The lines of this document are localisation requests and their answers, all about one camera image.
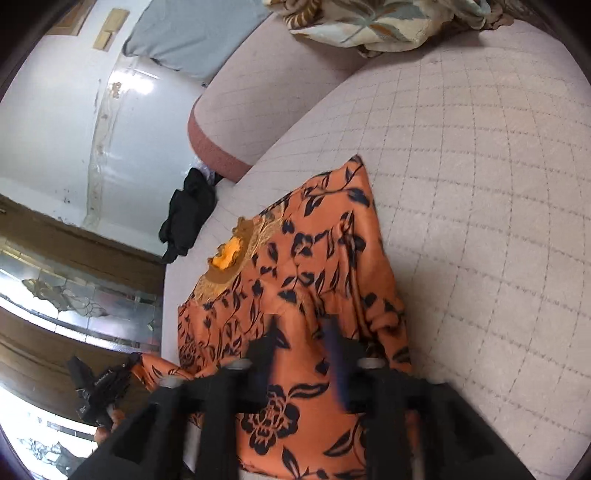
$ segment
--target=metal screw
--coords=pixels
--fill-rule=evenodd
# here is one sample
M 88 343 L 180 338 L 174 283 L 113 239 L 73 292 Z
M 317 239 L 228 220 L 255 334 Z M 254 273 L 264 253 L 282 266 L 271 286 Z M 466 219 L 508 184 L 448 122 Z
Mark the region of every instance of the metal screw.
M 360 358 L 357 361 L 357 366 L 364 370 L 375 370 L 377 368 L 383 368 L 386 366 L 386 361 L 382 358 Z
M 228 370 L 248 370 L 252 366 L 252 362 L 248 358 L 237 358 L 233 362 L 227 364 Z

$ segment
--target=sofa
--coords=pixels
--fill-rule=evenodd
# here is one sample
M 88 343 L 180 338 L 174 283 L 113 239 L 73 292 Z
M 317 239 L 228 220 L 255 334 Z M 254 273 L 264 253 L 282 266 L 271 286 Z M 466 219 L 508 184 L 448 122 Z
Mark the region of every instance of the sofa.
M 371 60 L 278 28 L 290 50 L 268 57 L 257 35 L 278 22 L 189 119 L 197 155 L 237 183 L 167 268 L 163 357 L 178 362 L 176 308 L 237 218 L 359 154 L 415 371 L 454 384 L 537 479 L 567 478 L 591 439 L 589 82 L 521 21 Z

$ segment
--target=white quilted cushion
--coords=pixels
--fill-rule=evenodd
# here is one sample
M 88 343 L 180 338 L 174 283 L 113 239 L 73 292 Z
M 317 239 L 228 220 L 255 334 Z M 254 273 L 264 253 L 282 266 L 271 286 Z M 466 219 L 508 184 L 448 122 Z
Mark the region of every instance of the white quilted cushion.
M 537 478 L 565 478 L 591 435 L 589 125 L 578 66 L 523 22 L 385 54 L 220 200 L 169 268 L 166 308 L 238 215 L 359 153 L 417 370 L 453 381 Z

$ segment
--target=black bag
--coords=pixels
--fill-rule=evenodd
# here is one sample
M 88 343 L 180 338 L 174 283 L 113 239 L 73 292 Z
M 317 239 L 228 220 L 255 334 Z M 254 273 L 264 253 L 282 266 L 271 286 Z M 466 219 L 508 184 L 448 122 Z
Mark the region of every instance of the black bag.
M 158 233 L 162 243 L 168 242 L 163 263 L 169 264 L 179 255 L 187 255 L 216 203 L 215 187 L 207 183 L 198 169 L 191 168 L 184 180 L 183 190 L 176 190 L 170 199 L 168 219 Z

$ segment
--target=orange floral fabric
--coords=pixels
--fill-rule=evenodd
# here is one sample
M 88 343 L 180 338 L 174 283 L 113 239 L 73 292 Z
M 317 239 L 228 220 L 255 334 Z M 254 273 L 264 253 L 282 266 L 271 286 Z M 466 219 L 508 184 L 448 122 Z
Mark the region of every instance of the orange floral fabric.
M 410 372 L 403 305 L 384 254 L 369 179 L 359 157 L 305 182 L 261 213 L 279 229 L 232 285 L 180 308 L 180 368 L 151 355 L 135 370 L 150 389 L 162 375 L 212 375 L 246 353 L 274 317 L 280 330 L 268 405 L 236 421 L 238 455 L 252 472 L 278 478 L 352 480 L 365 475 L 363 416 L 343 411 L 319 319 L 339 319 L 368 355 Z

